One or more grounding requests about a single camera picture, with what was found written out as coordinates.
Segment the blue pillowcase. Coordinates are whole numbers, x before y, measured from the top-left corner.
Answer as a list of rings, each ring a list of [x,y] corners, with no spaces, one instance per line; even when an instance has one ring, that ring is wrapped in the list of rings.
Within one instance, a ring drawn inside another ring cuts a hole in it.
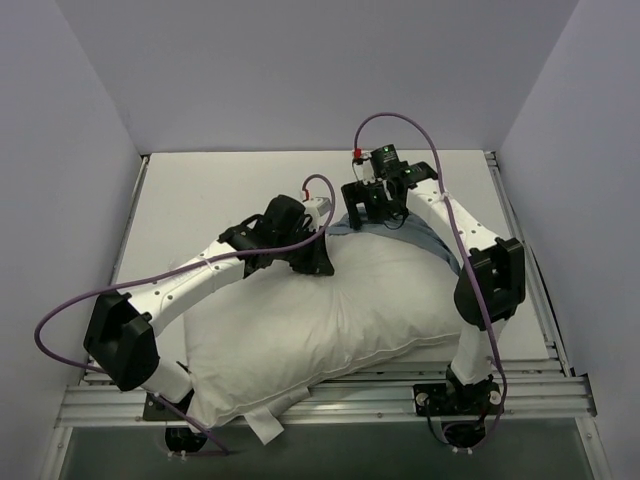
[[[328,228],[328,234],[344,236],[356,233],[368,233],[378,235],[405,243],[409,243],[444,260],[450,269],[459,275],[461,266],[452,250],[445,244],[440,236],[420,217],[410,214],[402,224],[388,226],[384,223],[371,223],[367,220],[365,212],[359,211],[362,225],[359,230],[351,227],[349,216],[344,215],[340,220]]]

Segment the white pillow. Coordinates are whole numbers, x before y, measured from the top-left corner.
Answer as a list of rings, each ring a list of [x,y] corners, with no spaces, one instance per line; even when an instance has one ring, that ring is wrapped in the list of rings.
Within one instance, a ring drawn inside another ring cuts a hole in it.
[[[241,416],[269,442],[313,385],[458,338],[454,260],[372,233],[327,247],[330,276],[277,263],[186,313],[192,418],[218,427]]]

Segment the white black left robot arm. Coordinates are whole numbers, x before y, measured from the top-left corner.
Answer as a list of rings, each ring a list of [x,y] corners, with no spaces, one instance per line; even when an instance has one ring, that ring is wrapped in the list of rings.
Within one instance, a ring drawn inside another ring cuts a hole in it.
[[[175,319],[209,295],[249,277],[274,261],[305,275],[331,276],[320,221],[332,202],[309,196],[272,199],[255,214],[225,230],[177,275],[148,285],[117,288],[96,299],[83,346],[122,391],[142,388],[159,394],[179,419],[202,405],[186,367],[160,357],[157,337]]]

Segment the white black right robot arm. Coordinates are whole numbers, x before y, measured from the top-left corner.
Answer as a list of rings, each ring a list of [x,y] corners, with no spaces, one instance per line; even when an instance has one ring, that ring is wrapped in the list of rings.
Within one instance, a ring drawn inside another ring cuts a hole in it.
[[[439,164],[410,164],[385,145],[370,153],[354,150],[352,168],[355,181],[341,188],[352,229],[398,228],[415,215],[459,254],[453,297],[465,324],[450,364],[456,380],[443,391],[450,409],[467,412],[480,400],[477,384],[499,363],[504,324],[526,297],[524,247],[515,238],[499,237],[455,200]]]

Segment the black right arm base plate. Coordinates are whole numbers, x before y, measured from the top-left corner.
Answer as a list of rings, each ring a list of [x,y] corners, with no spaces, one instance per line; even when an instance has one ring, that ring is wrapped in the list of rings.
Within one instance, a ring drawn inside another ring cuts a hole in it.
[[[413,386],[415,413],[420,417],[482,417],[496,415],[502,401],[494,382],[467,385],[456,389],[449,382]]]

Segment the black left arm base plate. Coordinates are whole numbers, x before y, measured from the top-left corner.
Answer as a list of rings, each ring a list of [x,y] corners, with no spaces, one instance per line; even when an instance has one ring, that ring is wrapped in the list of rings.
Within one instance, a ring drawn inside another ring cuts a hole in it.
[[[180,402],[172,403],[172,407],[180,411],[182,415],[186,414],[193,395],[194,391],[191,390]],[[182,419],[179,414],[170,410],[151,393],[146,394],[142,418],[149,422],[180,421]]]

